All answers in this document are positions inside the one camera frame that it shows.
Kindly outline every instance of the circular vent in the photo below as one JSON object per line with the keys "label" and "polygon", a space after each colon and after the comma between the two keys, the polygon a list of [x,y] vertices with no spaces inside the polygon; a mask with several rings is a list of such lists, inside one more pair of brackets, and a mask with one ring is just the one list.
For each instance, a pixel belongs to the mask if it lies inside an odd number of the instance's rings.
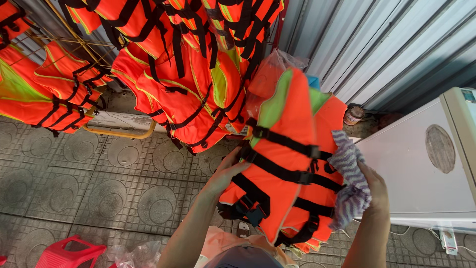
{"label": "circular vent", "polygon": [[428,157],[437,169],[450,173],[455,168],[455,147],[441,126],[433,124],[426,129],[425,145]]}

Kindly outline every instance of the tin can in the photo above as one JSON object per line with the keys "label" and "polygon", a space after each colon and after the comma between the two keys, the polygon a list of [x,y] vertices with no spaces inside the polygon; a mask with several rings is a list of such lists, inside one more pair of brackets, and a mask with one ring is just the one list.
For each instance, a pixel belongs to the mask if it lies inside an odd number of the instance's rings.
{"label": "tin can", "polygon": [[364,118],[365,111],[359,106],[354,106],[350,109],[347,109],[344,114],[344,123],[347,125],[355,125],[360,119]]}

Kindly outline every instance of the purple striped cloth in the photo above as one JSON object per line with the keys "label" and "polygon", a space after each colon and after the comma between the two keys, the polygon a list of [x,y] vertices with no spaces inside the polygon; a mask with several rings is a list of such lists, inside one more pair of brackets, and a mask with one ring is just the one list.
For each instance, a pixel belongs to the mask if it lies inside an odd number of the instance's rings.
{"label": "purple striped cloth", "polygon": [[357,161],[365,164],[362,153],[344,131],[333,130],[332,137],[338,149],[327,161],[344,177],[344,184],[347,184],[337,194],[334,219],[329,225],[331,229],[338,230],[347,226],[355,216],[362,215],[370,205],[372,196],[367,180],[357,165]]}

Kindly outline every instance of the person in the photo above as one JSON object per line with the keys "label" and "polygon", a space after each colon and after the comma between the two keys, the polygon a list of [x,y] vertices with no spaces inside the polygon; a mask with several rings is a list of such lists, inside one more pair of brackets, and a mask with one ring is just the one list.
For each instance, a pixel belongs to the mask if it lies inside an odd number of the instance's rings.
{"label": "person", "polygon": [[[229,235],[217,227],[210,227],[210,221],[215,212],[215,206],[222,192],[228,187],[231,178],[247,169],[251,164],[247,162],[237,163],[237,155],[240,147],[235,148],[227,155],[214,175],[205,184],[197,196],[195,203],[187,216],[167,242],[162,255],[157,263],[157,268],[241,268],[241,267],[270,267],[281,268],[285,264],[283,258],[288,258],[279,247],[269,244],[259,246],[259,241],[265,240],[264,236],[255,237],[258,242],[245,244],[246,246],[234,246],[216,254],[211,260],[197,263],[200,253],[206,250],[208,245],[213,244],[214,238]],[[388,232],[390,231],[390,212],[387,187],[384,179],[375,170],[363,163],[358,163],[360,170],[367,179],[372,201],[370,207],[362,215],[350,250],[345,258],[343,268],[353,267],[386,267],[386,245]],[[211,236],[213,230],[223,232],[219,236]]]}

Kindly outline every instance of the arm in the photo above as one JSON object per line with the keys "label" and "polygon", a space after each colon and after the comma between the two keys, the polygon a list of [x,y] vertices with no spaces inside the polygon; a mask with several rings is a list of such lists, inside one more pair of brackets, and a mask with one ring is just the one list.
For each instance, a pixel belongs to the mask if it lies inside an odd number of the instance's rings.
{"label": "arm", "polygon": [[167,242],[157,268],[192,268],[202,251],[218,198],[231,178],[247,169],[250,163],[233,165],[241,148],[235,148],[223,159],[214,175],[200,191],[187,216]]}
{"label": "arm", "polygon": [[362,215],[354,242],[342,268],[384,268],[390,231],[390,205],[384,179],[374,170],[359,163],[367,179],[372,202]]}

